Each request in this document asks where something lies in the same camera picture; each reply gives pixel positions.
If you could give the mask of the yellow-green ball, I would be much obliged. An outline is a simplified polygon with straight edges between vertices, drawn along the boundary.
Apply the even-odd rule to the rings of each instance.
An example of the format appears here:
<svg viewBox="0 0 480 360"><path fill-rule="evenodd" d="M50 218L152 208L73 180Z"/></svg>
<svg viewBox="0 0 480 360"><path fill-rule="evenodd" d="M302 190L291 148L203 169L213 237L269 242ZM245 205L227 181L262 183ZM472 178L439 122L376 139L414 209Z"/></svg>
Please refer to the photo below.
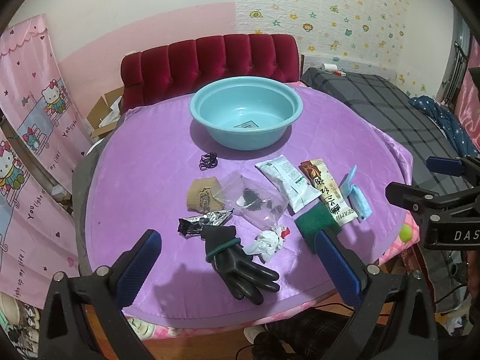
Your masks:
<svg viewBox="0 0 480 360"><path fill-rule="evenodd" d="M399 233L400 240L403 243L407 243L411 240L412 237L413 237L412 228L406 223L404 223Z"/></svg>

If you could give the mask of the brown snack packet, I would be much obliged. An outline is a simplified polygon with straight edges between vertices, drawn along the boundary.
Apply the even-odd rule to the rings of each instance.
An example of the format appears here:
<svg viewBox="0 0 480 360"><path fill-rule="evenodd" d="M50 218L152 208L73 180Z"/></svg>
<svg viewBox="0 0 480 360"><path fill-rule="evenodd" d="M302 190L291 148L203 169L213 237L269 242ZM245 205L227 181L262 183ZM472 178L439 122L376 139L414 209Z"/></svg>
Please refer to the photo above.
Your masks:
<svg viewBox="0 0 480 360"><path fill-rule="evenodd" d="M349 207L344 199L323 159L303 161L299 168L310 180L313 187L320 191L320 199L340 227L358 218L357 213Z"/></svg>

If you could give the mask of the light blue plastic basin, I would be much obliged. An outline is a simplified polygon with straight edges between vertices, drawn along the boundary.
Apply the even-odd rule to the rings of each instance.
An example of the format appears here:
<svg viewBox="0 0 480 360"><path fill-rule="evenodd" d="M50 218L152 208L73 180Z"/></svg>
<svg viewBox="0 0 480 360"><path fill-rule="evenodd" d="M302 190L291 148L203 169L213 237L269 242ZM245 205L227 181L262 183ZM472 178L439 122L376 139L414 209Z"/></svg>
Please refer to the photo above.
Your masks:
<svg viewBox="0 0 480 360"><path fill-rule="evenodd" d="M288 85L256 76L217 80L190 100L190 114L218 144L254 151L274 145L304 110Z"/></svg>

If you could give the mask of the dark blue star cloth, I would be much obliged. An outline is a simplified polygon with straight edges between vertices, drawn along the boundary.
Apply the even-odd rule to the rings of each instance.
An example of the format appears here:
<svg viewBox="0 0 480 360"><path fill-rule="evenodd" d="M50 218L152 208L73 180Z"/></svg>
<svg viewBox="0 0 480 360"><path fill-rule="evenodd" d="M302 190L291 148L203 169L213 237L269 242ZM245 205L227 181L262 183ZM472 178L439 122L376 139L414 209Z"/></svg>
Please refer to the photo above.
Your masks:
<svg viewBox="0 0 480 360"><path fill-rule="evenodd" d="M442 130L445 137L453 146L455 151L461 156L479 156L479 150L473 144L470 136L461 126L459 119L447 108L438 104L428 96L411 97L408 103L421 111Z"/></svg>

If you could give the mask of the silver foil wrapper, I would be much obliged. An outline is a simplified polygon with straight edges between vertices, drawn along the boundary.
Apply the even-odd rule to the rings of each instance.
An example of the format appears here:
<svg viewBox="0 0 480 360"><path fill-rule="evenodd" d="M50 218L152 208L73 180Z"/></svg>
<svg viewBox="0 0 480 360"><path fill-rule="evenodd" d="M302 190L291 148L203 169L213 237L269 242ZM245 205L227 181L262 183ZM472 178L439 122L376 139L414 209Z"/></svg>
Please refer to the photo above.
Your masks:
<svg viewBox="0 0 480 360"><path fill-rule="evenodd" d="M233 210L221 210L179 219L177 231L184 237L200 236L205 226L222 226L232 216Z"/></svg>

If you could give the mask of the green scouring pad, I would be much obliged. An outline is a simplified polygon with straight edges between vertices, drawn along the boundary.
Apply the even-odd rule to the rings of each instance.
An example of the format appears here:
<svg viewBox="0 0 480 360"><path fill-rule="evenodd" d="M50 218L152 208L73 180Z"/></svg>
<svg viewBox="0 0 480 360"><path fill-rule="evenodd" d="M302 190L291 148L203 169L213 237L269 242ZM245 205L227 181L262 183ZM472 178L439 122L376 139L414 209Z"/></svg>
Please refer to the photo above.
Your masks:
<svg viewBox="0 0 480 360"><path fill-rule="evenodd" d="M316 252L315 237L320 230L328 228L335 235L342 231L329 209L322 202L318 202L310 210L295 219L295 225L313 254Z"/></svg>

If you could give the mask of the white snack packet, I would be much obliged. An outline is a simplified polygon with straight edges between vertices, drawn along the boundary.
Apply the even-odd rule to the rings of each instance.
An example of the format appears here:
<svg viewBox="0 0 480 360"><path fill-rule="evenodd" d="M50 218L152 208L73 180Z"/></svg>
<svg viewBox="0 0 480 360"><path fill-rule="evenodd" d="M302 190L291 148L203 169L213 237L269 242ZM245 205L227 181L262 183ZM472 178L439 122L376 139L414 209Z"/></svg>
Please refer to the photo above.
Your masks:
<svg viewBox="0 0 480 360"><path fill-rule="evenodd" d="M306 176L302 174L285 155L255 164L258 169L283 195L287 197L294 214L320 197Z"/></svg>

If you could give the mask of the grey plaid bedding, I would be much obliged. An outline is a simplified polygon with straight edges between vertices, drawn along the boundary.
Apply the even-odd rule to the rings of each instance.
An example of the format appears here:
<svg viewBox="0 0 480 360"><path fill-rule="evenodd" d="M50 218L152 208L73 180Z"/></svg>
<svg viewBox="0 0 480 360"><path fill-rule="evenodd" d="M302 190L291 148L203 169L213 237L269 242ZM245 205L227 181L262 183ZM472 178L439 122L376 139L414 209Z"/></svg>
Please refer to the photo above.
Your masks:
<svg viewBox="0 0 480 360"><path fill-rule="evenodd" d="M412 185L437 194L453 194L470 185L459 176L430 172L430 156L456 158L458 153L425 113L408 103L408 96L381 76L349 72L335 76L310 67L301 81L348 106L360 117L407 149L413 157Z"/></svg>

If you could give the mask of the cardboard box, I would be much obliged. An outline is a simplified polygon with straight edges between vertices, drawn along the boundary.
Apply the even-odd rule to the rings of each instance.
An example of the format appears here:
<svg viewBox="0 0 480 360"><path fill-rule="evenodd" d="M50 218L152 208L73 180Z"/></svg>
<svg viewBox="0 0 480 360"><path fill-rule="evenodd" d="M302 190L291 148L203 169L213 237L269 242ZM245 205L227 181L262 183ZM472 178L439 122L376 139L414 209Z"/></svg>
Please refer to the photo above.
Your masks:
<svg viewBox="0 0 480 360"><path fill-rule="evenodd" d="M101 139L111 133L120 120L120 106L124 88L116 88L103 94L87 115L87 121L92 128L90 137Z"/></svg>

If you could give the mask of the purple quilted table cover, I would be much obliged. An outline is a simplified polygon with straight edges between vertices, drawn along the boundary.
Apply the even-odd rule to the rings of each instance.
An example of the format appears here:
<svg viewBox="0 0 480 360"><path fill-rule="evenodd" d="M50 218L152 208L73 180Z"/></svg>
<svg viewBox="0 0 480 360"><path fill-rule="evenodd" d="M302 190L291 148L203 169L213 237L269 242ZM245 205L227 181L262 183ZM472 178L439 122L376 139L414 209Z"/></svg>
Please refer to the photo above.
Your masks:
<svg viewBox="0 0 480 360"><path fill-rule="evenodd" d="M127 314L172 328L223 328L277 317L333 288L290 211L280 218L290 233L268 264L280 275L280 290L266 293L259 306L234 299L206 261L203 241L177 230L179 219L190 214L186 194L194 180L238 176L255 184L228 188L234 211L230 224L241 243L250 245L260 229L247 221L246 205L272 190L256 165L278 156L294 166L321 158L336 181L355 173L373 213L366 221L346 224L339 237L363 261L377 260L395 240L406 213L387 202L385 189L392 181L411 180L412 155L339 100L311 88L298 88L298 94L304 103L300 118L275 145L253 152L217 144L193 120L189 96L125 114L95 168L85 245L89 264L96 268L114 263L145 230L160 233L162 253Z"/></svg>

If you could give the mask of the pink Hello Kitty curtain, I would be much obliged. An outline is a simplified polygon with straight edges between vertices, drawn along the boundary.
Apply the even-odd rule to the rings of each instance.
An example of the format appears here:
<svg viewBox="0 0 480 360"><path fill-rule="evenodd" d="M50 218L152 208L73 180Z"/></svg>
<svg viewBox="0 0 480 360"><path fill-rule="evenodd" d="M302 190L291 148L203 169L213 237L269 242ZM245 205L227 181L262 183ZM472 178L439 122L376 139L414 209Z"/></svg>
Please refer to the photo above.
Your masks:
<svg viewBox="0 0 480 360"><path fill-rule="evenodd" d="M78 256L73 218L40 178L70 194L91 147L44 15L1 35L1 116L1 291L42 307L52 275L77 275Z"/></svg>

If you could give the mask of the red velvet tufted headboard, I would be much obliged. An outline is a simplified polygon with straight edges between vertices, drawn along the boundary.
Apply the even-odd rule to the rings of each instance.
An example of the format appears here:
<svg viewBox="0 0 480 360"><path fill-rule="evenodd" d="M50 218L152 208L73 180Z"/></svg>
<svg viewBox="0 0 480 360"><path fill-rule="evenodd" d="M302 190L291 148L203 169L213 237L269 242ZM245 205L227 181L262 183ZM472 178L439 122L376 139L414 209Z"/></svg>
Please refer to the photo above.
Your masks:
<svg viewBox="0 0 480 360"><path fill-rule="evenodd" d="M121 112L193 94L216 80L265 77L282 83L300 78L299 51L287 34L201 37L127 55L120 64Z"/></svg>

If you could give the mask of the clear zip bag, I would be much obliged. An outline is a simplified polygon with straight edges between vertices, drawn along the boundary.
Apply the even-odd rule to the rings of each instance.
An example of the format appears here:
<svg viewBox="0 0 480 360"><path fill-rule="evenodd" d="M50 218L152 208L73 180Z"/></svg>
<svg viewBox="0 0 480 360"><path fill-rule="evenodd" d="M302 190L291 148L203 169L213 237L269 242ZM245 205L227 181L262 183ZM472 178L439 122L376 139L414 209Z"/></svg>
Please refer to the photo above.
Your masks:
<svg viewBox="0 0 480 360"><path fill-rule="evenodd" d="M224 203L225 208L233 210L235 215L243 217L261 231L280 225L288 200L270 184L264 185L232 172L220 181L220 186L216 199Z"/></svg>

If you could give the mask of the white bottle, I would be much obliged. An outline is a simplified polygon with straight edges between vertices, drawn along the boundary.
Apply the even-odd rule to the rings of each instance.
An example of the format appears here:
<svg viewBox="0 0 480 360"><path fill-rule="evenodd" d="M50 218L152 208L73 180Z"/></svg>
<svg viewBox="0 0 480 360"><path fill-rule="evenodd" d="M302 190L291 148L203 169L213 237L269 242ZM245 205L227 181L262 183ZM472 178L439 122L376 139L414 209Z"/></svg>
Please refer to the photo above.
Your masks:
<svg viewBox="0 0 480 360"><path fill-rule="evenodd" d="M330 73L333 73L333 72L337 72L338 70L338 67L336 64L332 64L332 63L322 63L320 65L320 69L324 72L330 72Z"/></svg>

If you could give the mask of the black rubber glove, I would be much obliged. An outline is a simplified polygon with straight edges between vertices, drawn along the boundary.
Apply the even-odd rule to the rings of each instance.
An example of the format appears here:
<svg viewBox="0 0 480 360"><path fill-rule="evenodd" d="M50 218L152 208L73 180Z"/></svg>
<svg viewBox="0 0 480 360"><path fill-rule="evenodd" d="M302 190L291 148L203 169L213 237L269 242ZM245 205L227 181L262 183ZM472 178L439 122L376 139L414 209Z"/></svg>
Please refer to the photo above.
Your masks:
<svg viewBox="0 0 480 360"><path fill-rule="evenodd" d="M277 293L279 274L253 261L244 251L234 226L202 227L206 261L224 281L232 296L241 301L246 298L255 305L264 302L261 289Z"/></svg>

